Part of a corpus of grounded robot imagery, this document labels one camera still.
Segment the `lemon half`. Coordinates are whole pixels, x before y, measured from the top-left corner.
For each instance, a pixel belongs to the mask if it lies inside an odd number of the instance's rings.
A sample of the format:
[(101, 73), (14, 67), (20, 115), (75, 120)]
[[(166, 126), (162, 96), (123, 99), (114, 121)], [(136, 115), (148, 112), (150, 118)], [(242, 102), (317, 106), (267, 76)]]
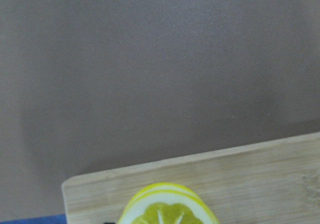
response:
[(136, 193), (118, 224), (218, 224), (220, 221), (193, 190), (175, 183), (148, 185)]

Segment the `wooden cutting board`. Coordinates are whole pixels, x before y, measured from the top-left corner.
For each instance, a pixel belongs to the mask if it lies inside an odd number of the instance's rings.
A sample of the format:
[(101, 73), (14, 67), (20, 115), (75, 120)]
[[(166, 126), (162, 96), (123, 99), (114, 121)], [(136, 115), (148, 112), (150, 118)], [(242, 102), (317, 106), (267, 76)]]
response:
[(320, 135), (74, 176), (61, 187), (67, 222), (115, 222), (135, 193), (158, 182), (192, 189), (222, 224), (317, 224)]

